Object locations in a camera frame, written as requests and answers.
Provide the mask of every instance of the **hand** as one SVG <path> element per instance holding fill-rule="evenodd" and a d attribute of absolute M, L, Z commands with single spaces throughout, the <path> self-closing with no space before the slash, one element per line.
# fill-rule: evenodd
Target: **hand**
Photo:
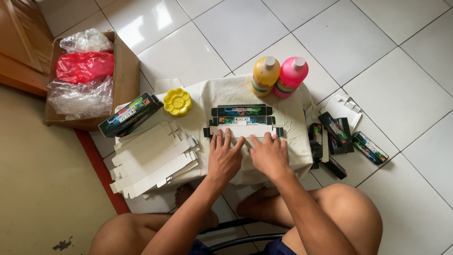
<path fill-rule="evenodd" d="M 250 156 L 253 165 L 265 174 L 271 181 L 275 181 L 285 175 L 293 175 L 289 168 L 287 143 L 280 141 L 275 134 L 271 137 L 269 132 L 264 134 L 264 143 L 261 143 L 255 136 L 250 136 L 254 149 L 250 149 Z"/>
<path fill-rule="evenodd" d="M 245 138 L 240 137 L 234 148 L 231 144 L 231 130 L 225 130 L 225 143 L 222 139 L 222 130 L 217 131 L 211 139 L 211 150 L 207 164 L 207 175 L 222 184 L 227 184 L 241 168 L 242 152 Z"/>

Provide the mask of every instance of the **flower-shaped paint palette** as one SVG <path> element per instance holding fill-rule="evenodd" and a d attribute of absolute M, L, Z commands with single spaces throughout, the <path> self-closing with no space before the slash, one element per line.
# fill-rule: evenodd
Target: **flower-shaped paint palette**
<path fill-rule="evenodd" d="M 181 88 L 169 90 L 164 97 L 164 109 L 173 116 L 184 116 L 192 109 L 192 98 Z"/>

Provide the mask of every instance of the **navy shorts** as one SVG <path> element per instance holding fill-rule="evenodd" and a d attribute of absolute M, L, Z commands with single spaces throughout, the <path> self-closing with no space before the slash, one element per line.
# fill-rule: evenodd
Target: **navy shorts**
<path fill-rule="evenodd" d="M 281 237 L 269 242 L 264 249 L 264 254 L 268 255 L 296 255 L 288 246 L 286 246 Z M 200 240 L 193 241 L 188 255 L 214 255 L 214 253 Z"/>

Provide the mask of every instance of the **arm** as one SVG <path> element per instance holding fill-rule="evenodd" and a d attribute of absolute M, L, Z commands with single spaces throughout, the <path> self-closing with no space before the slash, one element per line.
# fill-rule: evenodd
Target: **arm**
<path fill-rule="evenodd" d="M 219 131 L 211 140 L 206 178 L 151 239 L 142 255 L 186 255 L 189 252 L 203 217 L 241 167 L 244 137 L 230 148 L 231 131 L 229 128 L 225 131 L 225 144 Z"/>
<path fill-rule="evenodd" d="M 270 133 L 265 134 L 264 143 L 255 137 L 250 140 L 255 147 L 250 150 L 253 164 L 277 187 L 307 254 L 355 255 L 354 248 L 344 234 L 321 210 L 290 169 L 286 141 L 280 145 L 279 140 L 276 137 L 272 139 Z"/>

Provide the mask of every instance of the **pink paint bottle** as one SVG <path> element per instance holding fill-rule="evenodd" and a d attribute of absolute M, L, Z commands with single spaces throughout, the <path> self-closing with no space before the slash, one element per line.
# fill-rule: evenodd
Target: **pink paint bottle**
<path fill-rule="evenodd" d="M 287 98 L 294 93 L 308 75 L 308 64 L 302 57 L 285 60 L 281 66 L 280 76 L 273 92 L 277 97 Z"/>

